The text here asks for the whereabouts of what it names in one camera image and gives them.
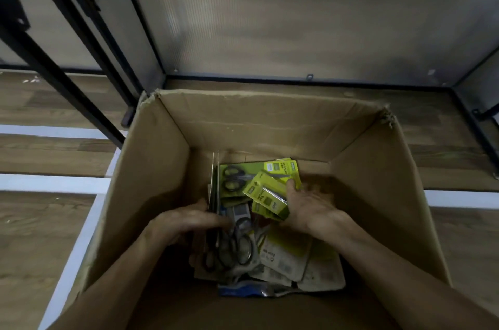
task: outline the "open cardboard box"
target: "open cardboard box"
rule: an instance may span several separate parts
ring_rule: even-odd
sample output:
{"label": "open cardboard box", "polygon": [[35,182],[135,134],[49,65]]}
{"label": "open cardboard box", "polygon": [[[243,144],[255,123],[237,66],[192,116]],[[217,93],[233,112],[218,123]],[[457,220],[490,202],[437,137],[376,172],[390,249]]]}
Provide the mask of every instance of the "open cardboard box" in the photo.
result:
{"label": "open cardboard box", "polygon": [[[325,96],[163,90],[141,104],[130,129],[81,289],[157,214],[206,196],[213,151],[221,152],[221,163],[298,160],[304,182],[333,192],[336,206],[374,238],[449,282],[415,163],[386,108]],[[374,295],[383,294],[376,283],[368,288],[342,263],[347,284],[341,291],[222,298],[214,283],[193,279],[183,250],[169,247],[129,328],[397,328]]]}

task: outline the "forearm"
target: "forearm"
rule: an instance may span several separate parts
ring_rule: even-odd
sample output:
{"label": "forearm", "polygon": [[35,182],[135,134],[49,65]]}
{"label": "forearm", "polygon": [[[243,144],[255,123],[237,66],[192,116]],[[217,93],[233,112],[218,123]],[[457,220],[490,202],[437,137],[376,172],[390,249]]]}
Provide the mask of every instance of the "forearm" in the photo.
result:
{"label": "forearm", "polygon": [[154,266],[168,244],[168,237],[154,237],[152,230],[146,228],[50,330],[125,328]]}
{"label": "forearm", "polygon": [[318,234],[352,265],[404,329],[499,328],[499,319],[377,242],[344,212]]}

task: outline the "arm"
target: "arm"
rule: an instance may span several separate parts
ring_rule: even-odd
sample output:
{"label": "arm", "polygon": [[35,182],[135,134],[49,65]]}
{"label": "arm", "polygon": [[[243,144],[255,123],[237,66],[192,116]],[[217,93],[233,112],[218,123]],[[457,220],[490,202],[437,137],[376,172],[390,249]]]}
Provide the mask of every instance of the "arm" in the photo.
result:
{"label": "arm", "polygon": [[153,219],[130,248],[54,322],[50,330],[124,329],[167,245],[175,243],[181,234],[190,230],[232,226],[227,217],[208,213],[207,209],[206,202],[200,200]]}
{"label": "arm", "polygon": [[377,242],[330,198],[287,183],[283,225],[333,246],[404,329],[497,329],[499,318]]}

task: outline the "person's right arm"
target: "person's right arm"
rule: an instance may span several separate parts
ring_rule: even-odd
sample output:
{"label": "person's right arm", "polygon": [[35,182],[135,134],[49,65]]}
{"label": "person's right arm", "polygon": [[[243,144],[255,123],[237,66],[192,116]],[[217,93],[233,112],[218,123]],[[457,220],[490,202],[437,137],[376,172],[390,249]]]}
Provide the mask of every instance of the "person's right arm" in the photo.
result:
{"label": "person's right arm", "polygon": [[398,256],[317,191],[287,183],[283,225],[333,246],[404,329],[499,329],[499,318]]}

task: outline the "translucent corrugated panel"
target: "translucent corrugated panel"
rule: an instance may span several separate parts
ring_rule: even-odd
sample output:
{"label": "translucent corrugated panel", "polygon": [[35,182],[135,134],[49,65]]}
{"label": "translucent corrugated panel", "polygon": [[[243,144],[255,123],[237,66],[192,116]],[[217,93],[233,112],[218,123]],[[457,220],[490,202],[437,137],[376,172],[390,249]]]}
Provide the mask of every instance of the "translucent corrugated panel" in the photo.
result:
{"label": "translucent corrugated panel", "polygon": [[139,0],[181,74],[441,85],[499,42],[499,0]]}

